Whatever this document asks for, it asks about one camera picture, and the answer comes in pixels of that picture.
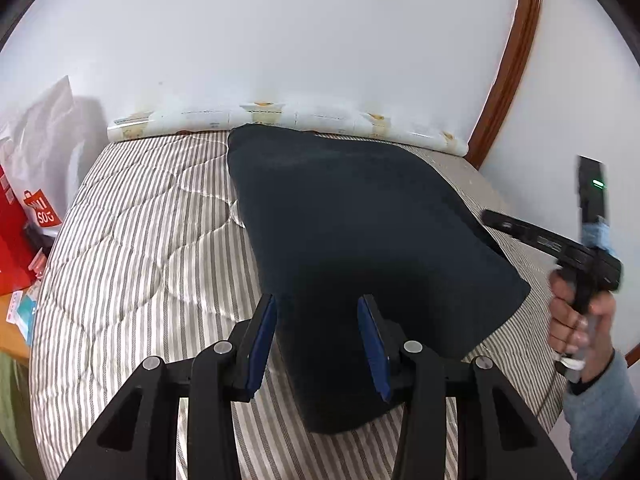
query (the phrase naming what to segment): striped mattress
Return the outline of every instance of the striped mattress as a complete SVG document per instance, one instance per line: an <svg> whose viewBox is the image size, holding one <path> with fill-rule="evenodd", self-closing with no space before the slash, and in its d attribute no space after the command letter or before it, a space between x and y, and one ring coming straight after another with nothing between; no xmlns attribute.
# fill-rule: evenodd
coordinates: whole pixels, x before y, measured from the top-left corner
<svg viewBox="0 0 640 480"><path fill-rule="evenodd" d="M33 426L49 479L145 357L193 357L251 317L261 291L227 171L227 136L200 132L111 144L82 183L49 259L31 349ZM482 208L508 213L464 159L403 147L431 164L476 217ZM491 234L531 293L467 359L494 359L548 431L564 386L553 380L545 343L549 264L511 238ZM187 478L187 412L184 400L179 479ZM456 478L455 413L447 399L450 479ZM401 417L396 408L347 433L307 433L276 340L255 399L233 408L242 477L388 479Z"/></svg>

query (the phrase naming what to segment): gray sleeve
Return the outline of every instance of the gray sleeve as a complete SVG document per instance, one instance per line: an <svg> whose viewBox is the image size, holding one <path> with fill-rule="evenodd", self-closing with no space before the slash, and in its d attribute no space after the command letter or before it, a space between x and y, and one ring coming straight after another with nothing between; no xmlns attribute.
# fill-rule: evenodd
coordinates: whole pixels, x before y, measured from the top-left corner
<svg viewBox="0 0 640 480"><path fill-rule="evenodd" d="M569 423L571 464L578 480L601 478L625 443L640 415L626 362L616 355L609 368L588 390L564 394L564 416Z"/></svg>

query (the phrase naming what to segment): wooden trim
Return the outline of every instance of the wooden trim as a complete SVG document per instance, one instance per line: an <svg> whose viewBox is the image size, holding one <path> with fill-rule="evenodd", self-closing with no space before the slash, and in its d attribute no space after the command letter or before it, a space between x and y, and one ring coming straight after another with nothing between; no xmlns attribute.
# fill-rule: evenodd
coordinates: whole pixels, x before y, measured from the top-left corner
<svg viewBox="0 0 640 480"><path fill-rule="evenodd" d="M640 360L640 344L636 345L636 347L631 352L625 355L625 359L627 367Z"/></svg>
<svg viewBox="0 0 640 480"><path fill-rule="evenodd" d="M469 152L465 158L476 170L489 153L520 84L536 35L541 2L518 0L498 75L469 140Z"/></svg>

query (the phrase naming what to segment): black cushion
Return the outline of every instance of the black cushion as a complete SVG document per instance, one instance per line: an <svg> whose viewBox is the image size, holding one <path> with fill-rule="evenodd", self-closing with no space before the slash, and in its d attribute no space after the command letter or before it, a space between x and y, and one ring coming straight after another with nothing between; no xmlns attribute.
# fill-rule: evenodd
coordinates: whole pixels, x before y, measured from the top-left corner
<svg viewBox="0 0 640 480"><path fill-rule="evenodd" d="M375 392L356 302L373 294L407 337L463 358L529 285L429 164L389 144L247 125L228 168L260 286L310 431L350 430L389 409Z"/></svg>

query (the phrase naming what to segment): wall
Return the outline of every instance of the wall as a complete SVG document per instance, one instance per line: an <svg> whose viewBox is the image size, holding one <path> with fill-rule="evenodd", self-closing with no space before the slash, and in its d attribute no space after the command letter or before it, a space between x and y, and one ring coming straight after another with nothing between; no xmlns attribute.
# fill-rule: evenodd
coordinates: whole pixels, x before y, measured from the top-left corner
<svg viewBox="0 0 640 480"><path fill-rule="evenodd" d="M468 139L516 0L37 0L0 53L0 108L69 75L108 120L254 100L340 104Z"/></svg>
<svg viewBox="0 0 640 480"><path fill-rule="evenodd" d="M625 266L614 343L640 342L640 67L596 0L543 0L511 110L481 173L523 219L578 237L576 155L606 165Z"/></svg>

